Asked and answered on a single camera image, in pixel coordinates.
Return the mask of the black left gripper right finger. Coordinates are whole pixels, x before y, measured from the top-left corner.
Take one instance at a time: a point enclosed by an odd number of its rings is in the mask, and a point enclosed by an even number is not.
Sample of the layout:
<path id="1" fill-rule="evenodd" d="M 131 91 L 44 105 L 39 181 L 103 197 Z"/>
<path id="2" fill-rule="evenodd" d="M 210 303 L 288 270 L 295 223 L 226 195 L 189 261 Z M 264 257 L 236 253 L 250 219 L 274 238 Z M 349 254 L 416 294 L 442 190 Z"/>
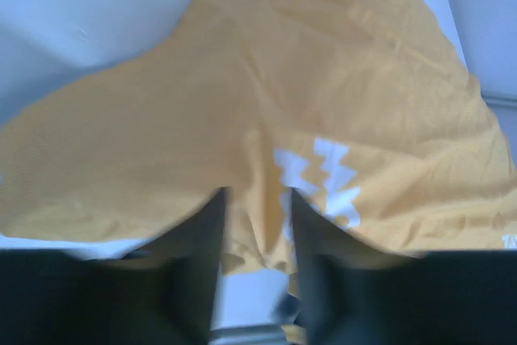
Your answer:
<path id="1" fill-rule="evenodd" d="M 513 250 L 382 250 L 332 224 L 298 191 L 291 220 L 308 343 L 515 343 Z"/>

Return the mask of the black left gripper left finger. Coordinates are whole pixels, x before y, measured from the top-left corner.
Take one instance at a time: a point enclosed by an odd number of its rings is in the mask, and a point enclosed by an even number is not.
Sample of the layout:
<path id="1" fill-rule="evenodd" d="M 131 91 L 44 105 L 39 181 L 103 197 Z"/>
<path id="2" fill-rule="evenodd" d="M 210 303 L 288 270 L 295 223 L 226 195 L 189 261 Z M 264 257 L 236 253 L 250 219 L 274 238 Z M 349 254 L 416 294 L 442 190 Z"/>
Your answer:
<path id="1" fill-rule="evenodd" d="M 4 344 L 207 344 L 227 191 L 118 259 L 3 250 Z"/>

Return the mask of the blue and yellow pillowcase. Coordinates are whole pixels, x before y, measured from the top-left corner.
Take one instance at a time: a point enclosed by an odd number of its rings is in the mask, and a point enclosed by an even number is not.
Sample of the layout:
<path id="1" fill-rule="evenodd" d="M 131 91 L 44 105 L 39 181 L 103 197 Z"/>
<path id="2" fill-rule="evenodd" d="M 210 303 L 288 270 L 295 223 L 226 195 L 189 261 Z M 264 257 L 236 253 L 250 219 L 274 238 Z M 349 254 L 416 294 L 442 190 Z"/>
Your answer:
<path id="1" fill-rule="evenodd" d="M 1 231 L 144 238 L 227 191 L 211 332 L 310 344 L 298 191 L 382 250 L 511 250 L 516 169 L 423 0 L 192 0 L 156 48 L 2 98 Z"/>

